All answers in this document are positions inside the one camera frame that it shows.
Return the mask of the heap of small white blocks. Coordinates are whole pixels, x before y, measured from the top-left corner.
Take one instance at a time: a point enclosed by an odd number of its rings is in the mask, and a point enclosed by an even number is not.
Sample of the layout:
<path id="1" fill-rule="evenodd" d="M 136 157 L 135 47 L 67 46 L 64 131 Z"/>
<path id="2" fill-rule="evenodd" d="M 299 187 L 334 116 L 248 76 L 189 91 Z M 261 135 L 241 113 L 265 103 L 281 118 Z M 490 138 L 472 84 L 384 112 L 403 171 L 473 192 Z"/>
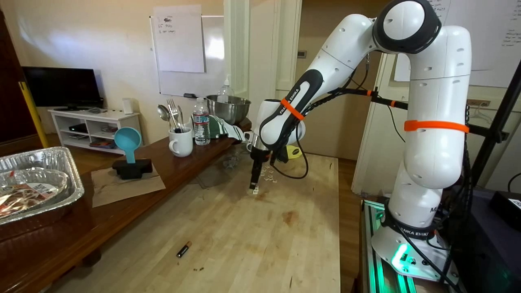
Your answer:
<path id="1" fill-rule="evenodd" d="M 270 165 L 263 165 L 260 172 L 260 179 L 266 182 L 278 182 L 278 172 Z"/>

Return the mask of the green and white cloth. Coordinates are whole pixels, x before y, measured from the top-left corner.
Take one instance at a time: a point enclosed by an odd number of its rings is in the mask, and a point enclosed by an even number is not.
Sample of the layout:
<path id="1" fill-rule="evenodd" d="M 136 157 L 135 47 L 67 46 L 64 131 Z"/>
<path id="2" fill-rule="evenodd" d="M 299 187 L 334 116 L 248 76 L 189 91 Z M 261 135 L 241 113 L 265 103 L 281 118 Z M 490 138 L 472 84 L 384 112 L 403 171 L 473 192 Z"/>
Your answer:
<path id="1" fill-rule="evenodd" d="M 240 127 L 230 125 L 222 118 L 216 117 L 214 115 L 209 115 L 209 118 L 210 139 L 228 137 L 240 142 L 246 141 L 244 131 L 242 131 Z"/>

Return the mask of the metal mixing bowl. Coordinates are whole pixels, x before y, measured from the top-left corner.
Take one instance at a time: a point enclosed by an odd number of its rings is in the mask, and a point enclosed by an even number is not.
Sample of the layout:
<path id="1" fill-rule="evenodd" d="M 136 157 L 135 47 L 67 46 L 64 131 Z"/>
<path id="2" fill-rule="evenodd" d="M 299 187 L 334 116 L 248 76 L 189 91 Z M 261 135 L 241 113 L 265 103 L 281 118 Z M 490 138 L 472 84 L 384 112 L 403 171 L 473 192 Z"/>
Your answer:
<path id="1" fill-rule="evenodd" d="M 228 96 L 227 102 L 219 102 L 217 95 L 207 95 L 207 106 L 210 115 L 214 115 L 226 121 L 230 125 L 238 125 L 247 114 L 251 101 L 237 96 Z"/>

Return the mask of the clear water bottle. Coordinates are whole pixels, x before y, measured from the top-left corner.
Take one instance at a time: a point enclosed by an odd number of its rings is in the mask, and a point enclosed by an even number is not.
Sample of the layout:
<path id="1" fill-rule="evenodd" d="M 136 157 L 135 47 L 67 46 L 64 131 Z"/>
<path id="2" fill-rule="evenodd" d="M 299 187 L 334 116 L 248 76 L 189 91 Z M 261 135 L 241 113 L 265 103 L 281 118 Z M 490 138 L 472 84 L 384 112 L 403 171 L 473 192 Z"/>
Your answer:
<path id="1" fill-rule="evenodd" d="M 207 101 L 199 97 L 192 113 L 194 141 L 196 145 L 208 145 L 210 143 L 210 111 Z"/>

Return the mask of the white mug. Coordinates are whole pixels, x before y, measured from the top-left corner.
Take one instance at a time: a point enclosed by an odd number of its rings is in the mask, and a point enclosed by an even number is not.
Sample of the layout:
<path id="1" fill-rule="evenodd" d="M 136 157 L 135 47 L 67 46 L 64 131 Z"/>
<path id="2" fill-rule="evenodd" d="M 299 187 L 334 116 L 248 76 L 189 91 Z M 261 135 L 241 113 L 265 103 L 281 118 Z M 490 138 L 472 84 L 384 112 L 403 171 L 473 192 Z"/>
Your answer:
<path id="1" fill-rule="evenodd" d="M 191 128 L 185 128 L 177 133 L 169 130 L 168 148 L 176 157 L 188 157 L 193 151 L 193 131 Z"/>

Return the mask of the bundle of metal cutlery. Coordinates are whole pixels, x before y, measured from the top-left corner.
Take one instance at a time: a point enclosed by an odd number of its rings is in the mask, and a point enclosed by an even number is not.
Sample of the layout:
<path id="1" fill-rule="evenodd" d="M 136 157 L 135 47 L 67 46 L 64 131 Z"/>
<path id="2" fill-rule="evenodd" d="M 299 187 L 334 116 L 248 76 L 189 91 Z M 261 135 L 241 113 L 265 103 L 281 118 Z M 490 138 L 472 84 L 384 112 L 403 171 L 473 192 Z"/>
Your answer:
<path id="1" fill-rule="evenodd" d="M 168 122 L 169 129 L 172 132 L 186 132 L 184 126 L 184 115 L 181 111 L 181 108 L 175 104 L 172 98 L 167 99 L 167 105 L 158 105 L 158 115 L 163 121 Z"/>

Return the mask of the whiteboard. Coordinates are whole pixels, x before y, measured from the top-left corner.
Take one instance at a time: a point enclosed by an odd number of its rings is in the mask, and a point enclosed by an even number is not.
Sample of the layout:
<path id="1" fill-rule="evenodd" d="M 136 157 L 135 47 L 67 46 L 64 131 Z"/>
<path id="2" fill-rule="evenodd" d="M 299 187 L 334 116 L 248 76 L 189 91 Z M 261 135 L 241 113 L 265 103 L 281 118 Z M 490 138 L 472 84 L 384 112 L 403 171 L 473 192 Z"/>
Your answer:
<path id="1" fill-rule="evenodd" d="M 149 18 L 160 94 L 182 96 L 184 93 L 194 93 L 197 96 L 207 96 L 216 93 L 227 72 L 224 20 L 223 15 L 203 15 L 201 17 L 205 72 L 189 73 L 162 72 L 159 69 L 155 48 L 154 17 Z"/>

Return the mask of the black block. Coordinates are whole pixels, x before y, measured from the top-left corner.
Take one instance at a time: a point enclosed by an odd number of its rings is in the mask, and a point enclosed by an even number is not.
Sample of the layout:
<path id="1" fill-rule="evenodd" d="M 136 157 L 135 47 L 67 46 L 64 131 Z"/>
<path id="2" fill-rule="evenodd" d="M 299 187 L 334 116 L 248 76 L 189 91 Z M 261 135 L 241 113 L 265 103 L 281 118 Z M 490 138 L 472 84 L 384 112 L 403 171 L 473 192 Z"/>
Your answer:
<path id="1" fill-rule="evenodd" d="M 141 179 L 143 174 L 153 171 L 151 159 L 138 159 L 135 163 L 118 160 L 112 164 L 112 169 L 116 171 L 117 176 L 122 180 Z"/>

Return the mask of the teal measuring scoop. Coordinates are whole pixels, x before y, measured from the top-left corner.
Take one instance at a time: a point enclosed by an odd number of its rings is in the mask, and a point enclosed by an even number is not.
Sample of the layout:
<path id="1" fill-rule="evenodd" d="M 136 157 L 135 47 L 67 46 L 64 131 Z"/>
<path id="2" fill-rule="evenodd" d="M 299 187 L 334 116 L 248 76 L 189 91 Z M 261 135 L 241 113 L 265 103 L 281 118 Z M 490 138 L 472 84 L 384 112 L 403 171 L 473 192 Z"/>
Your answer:
<path id="1" fill-rule="evenodd" d="M 123 127 L 116 131 L 114 141 L 123 150 L 128 164 L 136 163 L 135 151 L 142 144 L 141 133 L 132 127 Z"/>

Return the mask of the large white paper sheet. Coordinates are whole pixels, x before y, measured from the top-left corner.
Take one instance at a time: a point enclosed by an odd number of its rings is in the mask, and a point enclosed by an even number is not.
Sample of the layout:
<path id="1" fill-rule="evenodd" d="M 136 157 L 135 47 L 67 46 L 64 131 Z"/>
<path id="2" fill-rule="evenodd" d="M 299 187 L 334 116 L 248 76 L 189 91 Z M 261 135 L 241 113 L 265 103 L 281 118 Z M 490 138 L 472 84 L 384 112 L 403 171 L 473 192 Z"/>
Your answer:
<path id="1" fill-rule="evenodd" d="M 205 72 L 201 5 L 155 6 L 155 48 L 162 72 Z"/>

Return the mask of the brown paper sheet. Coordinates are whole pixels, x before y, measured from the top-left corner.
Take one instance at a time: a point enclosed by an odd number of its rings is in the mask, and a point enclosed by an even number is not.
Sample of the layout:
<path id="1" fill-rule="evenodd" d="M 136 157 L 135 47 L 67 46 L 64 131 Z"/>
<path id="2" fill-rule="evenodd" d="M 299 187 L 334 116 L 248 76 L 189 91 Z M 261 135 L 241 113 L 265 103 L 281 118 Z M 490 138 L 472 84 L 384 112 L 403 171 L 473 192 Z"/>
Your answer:
<path id="1" fill-rule="evenodd" d="M 151 173 L 145 173 L 139 179 L 121 179 L 112 168 L 92 171 L 91 178 L 94 185 L 93 208 L 166 188 L 154 167 Z"/>

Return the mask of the white shelf unit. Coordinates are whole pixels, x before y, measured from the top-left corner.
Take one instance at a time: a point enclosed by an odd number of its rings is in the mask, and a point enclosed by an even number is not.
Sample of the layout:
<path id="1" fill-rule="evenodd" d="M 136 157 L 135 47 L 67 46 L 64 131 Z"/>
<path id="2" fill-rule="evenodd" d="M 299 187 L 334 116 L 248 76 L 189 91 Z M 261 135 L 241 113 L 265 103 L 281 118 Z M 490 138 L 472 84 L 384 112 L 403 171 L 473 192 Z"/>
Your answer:
<path id="1" fill-rule="evenodd" d="M 57 111 L 50 109 L 60 144 L 112 154 L 124 154 L 114 143 L 114 135 L 123 127 L 141 131 L 139 114 L 101 109 L 90 111 Z"/>

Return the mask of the dark wooden bench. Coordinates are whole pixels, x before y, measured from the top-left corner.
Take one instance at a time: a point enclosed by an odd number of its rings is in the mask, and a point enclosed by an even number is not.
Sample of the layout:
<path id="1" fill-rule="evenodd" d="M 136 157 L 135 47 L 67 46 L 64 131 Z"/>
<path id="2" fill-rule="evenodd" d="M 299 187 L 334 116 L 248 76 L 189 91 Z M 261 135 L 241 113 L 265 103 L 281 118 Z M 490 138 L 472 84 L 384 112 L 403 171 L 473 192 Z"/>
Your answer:
<path id="1" fill-rule="evenodd" d="M 37 293 L 81 263 L 93 265 L 99 248 L 177 188 L 194 179 L 236 141 L 212 140 L 178 158 L 168 149 L 168 138 L 136 151 L 149 158 L 165 188 L 137 197 L 93 207 L 91 174 L 81 176 L 84 196 L 63 211 L 50 211 L 0 225 L 0 293 Z"/>

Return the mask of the large foil tray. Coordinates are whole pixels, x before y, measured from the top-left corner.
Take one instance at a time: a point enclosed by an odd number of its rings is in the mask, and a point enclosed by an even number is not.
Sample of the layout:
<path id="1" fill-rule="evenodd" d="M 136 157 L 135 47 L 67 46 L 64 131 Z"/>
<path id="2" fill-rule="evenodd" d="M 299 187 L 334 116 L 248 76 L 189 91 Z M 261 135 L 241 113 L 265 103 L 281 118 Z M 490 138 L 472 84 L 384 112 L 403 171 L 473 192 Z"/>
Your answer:
<path id="1" fill-rule="evenodd" d="M 69 208 L 83 197 L 85 189 L 68 148 L 52 147 L 0 157 L 0 172 L 41 167 L 68 174 L 68 187 L 62 194 L 20 214 L 0 219 L 0 227 L 33 230 L 61 219 Z"/>

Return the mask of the black television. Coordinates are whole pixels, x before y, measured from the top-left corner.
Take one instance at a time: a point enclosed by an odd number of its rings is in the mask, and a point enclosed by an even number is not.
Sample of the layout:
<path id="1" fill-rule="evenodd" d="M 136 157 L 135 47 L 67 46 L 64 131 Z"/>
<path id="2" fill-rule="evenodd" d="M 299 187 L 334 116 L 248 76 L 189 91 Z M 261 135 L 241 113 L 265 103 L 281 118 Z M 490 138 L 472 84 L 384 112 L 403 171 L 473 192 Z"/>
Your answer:
<path id="1" fill-rule="evenodd" d="M 24 66 L 22 70 L 37 107 L 72 111 L 103 107 L 93 69 Z"/>

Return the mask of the yellow pole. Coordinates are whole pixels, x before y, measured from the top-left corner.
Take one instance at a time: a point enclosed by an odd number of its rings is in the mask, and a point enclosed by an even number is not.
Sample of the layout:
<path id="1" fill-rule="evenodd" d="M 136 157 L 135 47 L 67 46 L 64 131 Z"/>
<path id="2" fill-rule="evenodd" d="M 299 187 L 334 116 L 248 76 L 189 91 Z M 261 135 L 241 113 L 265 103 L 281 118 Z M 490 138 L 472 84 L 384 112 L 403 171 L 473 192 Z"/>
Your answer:
<path id="1" fill-rule="evenodd" d="M 41 119 L 39 118 L 39 114 L 37 111 L 37 107 L 34 104 L 32 95 L 30 93 L 30 90 L 28 89 L 28 85 L 24 81 L 19 81 L 18 85 L 20 87 L 21 93 L 24 96 L 24 100 L 26 102 L 26 105 L 28 107 L 28 111 L 31 115 L 32 122 L 34 124 L 35 129 L 37 130 L 37 135 L 39 137 L 39 140 L 41 142 L 41 145 L 43 148 L 48 148 L 49 142 L 47 140 L 46 133 L 44 131 L 44 128 L 41 123 Z"/>

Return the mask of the foil container with printed lid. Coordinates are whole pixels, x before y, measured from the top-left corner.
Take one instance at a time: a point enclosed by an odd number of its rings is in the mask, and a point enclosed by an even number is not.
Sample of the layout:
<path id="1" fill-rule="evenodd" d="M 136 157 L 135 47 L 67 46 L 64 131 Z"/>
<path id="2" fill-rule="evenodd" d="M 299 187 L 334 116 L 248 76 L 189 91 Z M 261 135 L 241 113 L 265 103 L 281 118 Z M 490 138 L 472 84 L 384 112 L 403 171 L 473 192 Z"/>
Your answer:
<path id="1" fill-rule="evenodd" d="M 33 167 L 0 172 L 0 219 L 41 205 L 68 187 L 63 171 Z"/>

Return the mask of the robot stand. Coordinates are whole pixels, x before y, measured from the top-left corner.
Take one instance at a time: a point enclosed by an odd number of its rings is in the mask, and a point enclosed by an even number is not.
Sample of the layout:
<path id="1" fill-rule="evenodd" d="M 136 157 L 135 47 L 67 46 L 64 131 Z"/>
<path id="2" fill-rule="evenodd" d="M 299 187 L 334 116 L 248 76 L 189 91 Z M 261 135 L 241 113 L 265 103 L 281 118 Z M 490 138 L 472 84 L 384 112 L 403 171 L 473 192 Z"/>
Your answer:
<path id="1" fill-rule="evenodd" d="M 455 264 L 465 293 L 521 293 L 521 232 L 506 224 L 490 206 L 491 190 L 475 190 L 468 243 Z M 375 254 L 370 243 L 379 228 L 383 204 L 361 205 L 359 293 L 450 293 L 449 285 L 400 275 Z"/>

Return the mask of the black stand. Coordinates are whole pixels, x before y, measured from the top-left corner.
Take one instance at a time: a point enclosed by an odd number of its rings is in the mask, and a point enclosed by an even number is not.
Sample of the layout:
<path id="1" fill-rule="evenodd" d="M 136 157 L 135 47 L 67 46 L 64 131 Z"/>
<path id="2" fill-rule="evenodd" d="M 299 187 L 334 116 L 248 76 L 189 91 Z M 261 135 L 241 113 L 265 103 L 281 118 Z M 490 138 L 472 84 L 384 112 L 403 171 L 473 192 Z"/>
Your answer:
<path id="1" fill-rule="evenodd" d="M 471 126 L 471 133 L 484 137 L 484 141 L 471 167 L 473 187 L 475 187 L 486 167 L 488 160 L 497 144 L 508 139 L 508 133 L 503 131 L 504 126 L 512 113 L 513 108 L 521 94 L 521 60 L 513 74 L 509 86 L 501 100 L 496 115 L 489 128 Z"/>

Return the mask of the black box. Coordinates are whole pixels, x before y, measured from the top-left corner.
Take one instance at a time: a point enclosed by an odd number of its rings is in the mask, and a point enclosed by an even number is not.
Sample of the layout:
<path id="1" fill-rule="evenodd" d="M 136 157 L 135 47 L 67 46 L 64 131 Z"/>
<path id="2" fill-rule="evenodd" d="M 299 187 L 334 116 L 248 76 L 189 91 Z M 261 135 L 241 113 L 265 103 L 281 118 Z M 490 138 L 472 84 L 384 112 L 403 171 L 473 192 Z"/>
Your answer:
<path id="1" fill-rule="evenodd" d="M 504 221 L 521 223 L 521 194 L 495 191 L 489 206 Z"/>

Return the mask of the written paper sheet on wall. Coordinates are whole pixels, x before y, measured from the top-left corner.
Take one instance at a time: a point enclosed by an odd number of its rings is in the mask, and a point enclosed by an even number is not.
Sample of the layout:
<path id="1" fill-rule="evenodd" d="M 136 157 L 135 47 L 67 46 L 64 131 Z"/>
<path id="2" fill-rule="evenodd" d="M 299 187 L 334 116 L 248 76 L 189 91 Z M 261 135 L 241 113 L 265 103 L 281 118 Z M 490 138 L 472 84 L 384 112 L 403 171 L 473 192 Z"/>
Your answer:
<path id="1" fill-rule="evenodd" d="M 444 26 L 471 36 L 470 84 L 508 87 L 521 61 L 521 0 L 427 0 Z"/>

